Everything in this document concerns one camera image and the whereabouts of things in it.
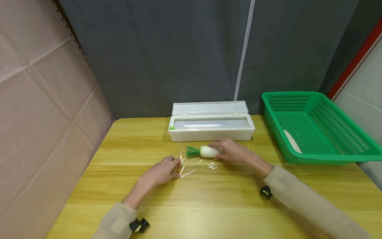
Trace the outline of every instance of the white radish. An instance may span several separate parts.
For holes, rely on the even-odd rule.
[[[284,133],[285,135],[287,136],[288,140],[289,140],[289,143],[292,145],[293,149],[297,152],[297,153],[302,153],[300,147],[298,146],[297,142],[295,141],[295,139],[292,137],[292,135],[290,135],[290,133],[286,130],[284,130]]]
[[[204,158],[214,158],[216,155],[222,153],[222,148],[211,147],[211,146],[201,146],[199,150],[200,156]]]

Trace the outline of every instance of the clear plastic film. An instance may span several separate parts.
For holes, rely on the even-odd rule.
[[[218,170],[222,168],[226,168],[227,165],[229,167],[235,167],[238,170],[241,171],[242,174],[253,174],[255,173],[253,169],[246,165],[237,165],[237,164],[230,164],[226,162],[222,162],[221,160],[215,160],[214,158],[203,158],[200,155],[188,157],[187,156],[187,146],[200,148],[201,146],[207,146],[208,142],[190,142],[190,143],[183,143],[183,148],[179,151],[179,158],[182,163],[182,167],[179,170],[180,177],[189,177],[189,176],[196,176],[200,173],[206,173],[206,172],[217,172]]]

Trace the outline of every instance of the plastic wrap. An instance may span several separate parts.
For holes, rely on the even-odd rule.
[[[200,148],[201,146],[205,146],[207,144],[200,144],[200,143],[190,143],[187,144],[189,146],[194,146],[197,148]],[[183,148],[179,152],[179,158],[182,163],[182,167],[179,169],[180,177],[188,177],[190,175],[197,175],[200,173],[206,173],[206,172],[211,172],[211,171],[217,171],[220,169],[221,165],[224,164],[224,162],[220,160],[215,160],[213,158],[202,158],[200,155],[198,156],[193,156],[193,157],[187,157],[187,150],[186,147],[187,145],[184,145]],[[232,164],[230,165],[231,167],[235,167],[242,174],[253,174],[255,173],[253,169],[246,165],[241,165],[241,164]]]

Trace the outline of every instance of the cardboard wall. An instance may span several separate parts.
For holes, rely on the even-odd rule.
[[[50,1],[0,1],[0,237],[44,238],[114,117]]]

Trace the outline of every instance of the hand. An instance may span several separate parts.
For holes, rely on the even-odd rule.
[[[223,153],[216,155],[215,159],[223,159],[232,163],[248,164],[250,160],[256,157],[255,153],[226,138],[218,138],[215,142],[208,145],[222,148]]]
[[[216,155],[215,159],[248,165],[263,177],[267,177],[273,169],[270,163],[232,140],[218,138],[215,142],[210,143],[209,146],[220,147],[223,150],[223,153]]]
[[[125,197],[122,203],[133,209],[138,209],[145,196],[159,184],[165,184],[171,179],[180,177],[179,173],[173,172],[175,168],[180,168],[179,158],[170,155],[156,163],[147,170],[137,181],[133,189]]]
[[[147,170],[140,178],[140,181],[144,181],[155,187],[159,184],[165,184],[171,181],[171,179],[179,178],[179,173],[173,172],[175,168],[180,168],[181,162],[179,158],[175,158],[173,155],[165,157],[160,162],[156,163],[149,170]]]

